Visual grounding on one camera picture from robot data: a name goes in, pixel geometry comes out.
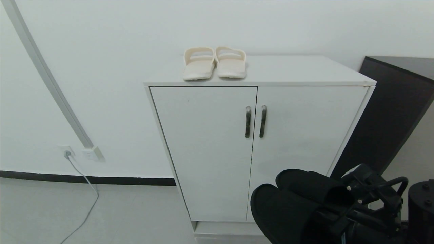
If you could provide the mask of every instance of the dark cabinet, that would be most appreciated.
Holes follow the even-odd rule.
[[[383,173],[434,99],[434,59],[367,56],[360,73],[377,85],[332,178],[361,163]]]

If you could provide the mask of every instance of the cabinet door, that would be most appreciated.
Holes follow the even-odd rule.
[[[367,90],[363,86],[259,87],[249,193],[264,183],[275,185],[277,174],[289,168],[326,175]],[[253,221],[250,204],[248,208],[247,220]]]
[[[246,221],[256,87],[152,87],[173,165],[195,221]],[[251,109],[246,138],[246,108]]]

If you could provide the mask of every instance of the cabinet handle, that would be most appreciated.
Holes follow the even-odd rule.
[[[265,120],[267,118],[267,106],[262,106],[262,118],[261,118],[261,131],[259,131],[259,137],[264,137],[264,130],[265,130]]]
[[[250,106],[246,107],[246,138],[250,137],[250,118],[252,115],[252,109]]]

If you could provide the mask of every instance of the cabinet top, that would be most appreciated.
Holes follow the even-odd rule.
[[[182,56],[164,64],[145,86],[375,86],[376,81],[324,56],[248,55],[244,79],[220,78],[184,81]]]

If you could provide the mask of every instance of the black cylinder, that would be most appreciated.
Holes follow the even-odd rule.
[[[434,244],[434,180],[419,182],[408,190],[408,240]]]

